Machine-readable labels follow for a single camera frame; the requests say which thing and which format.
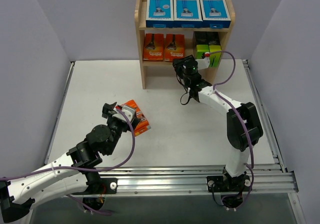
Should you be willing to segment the orange razor pack front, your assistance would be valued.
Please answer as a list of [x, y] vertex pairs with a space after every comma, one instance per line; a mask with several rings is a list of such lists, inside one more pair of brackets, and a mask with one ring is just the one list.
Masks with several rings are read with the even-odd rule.
[[164, 43], [165, 62], [185, 57], [185, 36], [183, 34], [166, 34]]

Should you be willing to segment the orange razor pack top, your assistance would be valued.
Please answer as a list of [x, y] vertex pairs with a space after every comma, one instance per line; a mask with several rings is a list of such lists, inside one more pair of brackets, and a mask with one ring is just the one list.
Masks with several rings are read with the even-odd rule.
[[147, 33], [143, 45], [144, 61], [163, 61], [164, 35], [162, 33]]

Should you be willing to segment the orange razor pack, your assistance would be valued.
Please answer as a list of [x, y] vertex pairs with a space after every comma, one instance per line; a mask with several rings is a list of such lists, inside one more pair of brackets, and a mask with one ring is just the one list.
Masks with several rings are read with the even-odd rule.
[[164, 35], [162, 33], [147, 33], [143, 45], [144, 61], [163, 61]]
[[164, 43], [165, 62], [185, 57], [185, 36], [183, 34], [166, 34]]
[[139, 123], [134, 128], [134, 134], [136, 137], [151, 129], [149, 121], [147, 120], [147, 118], [145, 117], [145, 115], [133, 99], [125, 102], [121, 106], [123, 105], [127, 105], [136, 110], [136, 116], [139, 118]]

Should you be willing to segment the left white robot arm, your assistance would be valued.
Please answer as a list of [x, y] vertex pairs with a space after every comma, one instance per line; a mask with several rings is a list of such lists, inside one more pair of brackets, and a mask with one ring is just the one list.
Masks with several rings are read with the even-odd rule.
[[126, 104], [105, 103], [106, 124], [95, 126], [84, 140], [43, 167], [27, 174], [0, 179], [0, 211], [4, 223], [15, 222], [35, 207], [73, 193], [100, 190], [101, 156], [110, 156], [122, 135], [135, 132], [136, 109]]

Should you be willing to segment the white Harry's razor blister pack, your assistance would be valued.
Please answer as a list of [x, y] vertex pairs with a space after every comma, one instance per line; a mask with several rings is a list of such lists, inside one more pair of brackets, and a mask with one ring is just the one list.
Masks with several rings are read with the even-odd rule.
[[147, 0], [145, 24], [147, 28], [173, 28], [173, 0]]

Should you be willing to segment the black green Gillette box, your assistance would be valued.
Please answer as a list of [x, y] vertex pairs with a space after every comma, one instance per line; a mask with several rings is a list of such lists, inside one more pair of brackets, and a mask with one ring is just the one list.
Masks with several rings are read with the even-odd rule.
[[[217, 32], [207, 32], [206, 37], [207, 37], [209, 52], [217, 52], [222, 50], [219, 34]], [[211, 68], [216, 68], [219, 66], [221, 54], [222, 54], [221, 52], [217, 52], [210, 55]]]
[[210, 51], [207, 40], [207, 33], [202, 31], [194, 31], [193, 39], [193, 56], [195, 59], [202, 59], [203, 55]]

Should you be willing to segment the blue Harry's razor box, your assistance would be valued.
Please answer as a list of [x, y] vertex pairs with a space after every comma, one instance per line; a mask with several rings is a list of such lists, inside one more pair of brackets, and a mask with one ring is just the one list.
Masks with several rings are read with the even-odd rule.
[[202, 27], [211, 29], [228, 29], [231, 17], [226, 0], [199, 0]]
[[201, 28], [200, 0], [173, 0], [174, 28]]

